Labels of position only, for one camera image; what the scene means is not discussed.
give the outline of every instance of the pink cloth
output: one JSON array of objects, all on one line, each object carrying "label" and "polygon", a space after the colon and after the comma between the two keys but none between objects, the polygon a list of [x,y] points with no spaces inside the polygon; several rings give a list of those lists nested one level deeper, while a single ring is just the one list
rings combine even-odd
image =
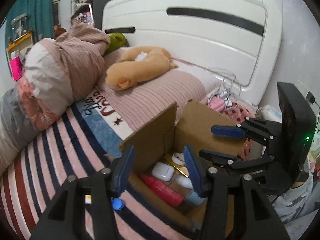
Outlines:
[{"label": "pink cloth", "polygon": [[20,61],[20,58],[16,57],[10,60],[10,67],[11,67],[13,80],[17,81],[19,78],[21,78],[21,73],[22,73],[22,63]]},{"label": "pink cloth", "polygon": [[211,98],[208,106],[211,109],[216,110],[217,112],[221,112],[222,110],[224,110],[226,108],[224,100],[222,100],[221,98],[218,98],[218,97]]}]

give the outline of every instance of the power outlet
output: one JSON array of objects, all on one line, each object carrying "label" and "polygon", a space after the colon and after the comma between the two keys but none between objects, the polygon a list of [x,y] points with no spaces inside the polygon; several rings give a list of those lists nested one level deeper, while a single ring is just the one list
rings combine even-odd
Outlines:
[{"label": "power outlet", "polygon": [[298,81],[297,89],[300,91],[300,93],[303,95],[303,97],[306,98],[309,90],[308,90],[307,86],[304,83],[302,83],[300,80]]}]

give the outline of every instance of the yellow shelf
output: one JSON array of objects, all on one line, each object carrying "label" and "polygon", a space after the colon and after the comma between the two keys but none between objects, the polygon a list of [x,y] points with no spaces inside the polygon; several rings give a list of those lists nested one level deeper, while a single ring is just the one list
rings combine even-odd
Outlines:
[{"label": "yellow shelf", "polygon": [[13,49],[15,46],[17,46],[20,42],[24,41],[27,38],[31,37],[31,33],[26,33],[24,35],[22,35],[20,38],[16,39],[14,41],[14,43],[12,43],[9,47],[7,47],[7,51],[10,51],[11,49]]}]

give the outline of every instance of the green plush toy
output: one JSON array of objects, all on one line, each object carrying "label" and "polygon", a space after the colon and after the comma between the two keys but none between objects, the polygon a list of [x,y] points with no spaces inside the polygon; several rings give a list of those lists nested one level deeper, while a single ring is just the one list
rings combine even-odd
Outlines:
[{"label": "green plush toy", "polygon": [[110,45],[109,48],[106,49],[104,56],[124,46],[127,41],[122,33],[111,33],[108,35],[110,37]]}]

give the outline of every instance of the polka dot fabric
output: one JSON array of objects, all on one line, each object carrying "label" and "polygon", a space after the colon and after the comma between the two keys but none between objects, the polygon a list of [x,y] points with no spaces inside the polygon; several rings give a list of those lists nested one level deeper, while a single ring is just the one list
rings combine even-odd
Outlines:
[{"label": "polka dot fabric", "polygon": [[[236,123],[241,123],[245,120],[246,117],[255,118],[255,114],[252,113],[249,109],[245,106],[238,105],[236,108],[236,103],[232,102],[232,108],[226,109],[221,112],[224,116],[229,117],[230,119],[234,120]],[[241,158],[243,161],[246,161],[252,146],[252,141],[248,138],[241,151],[238,154],[238,158]]]}]

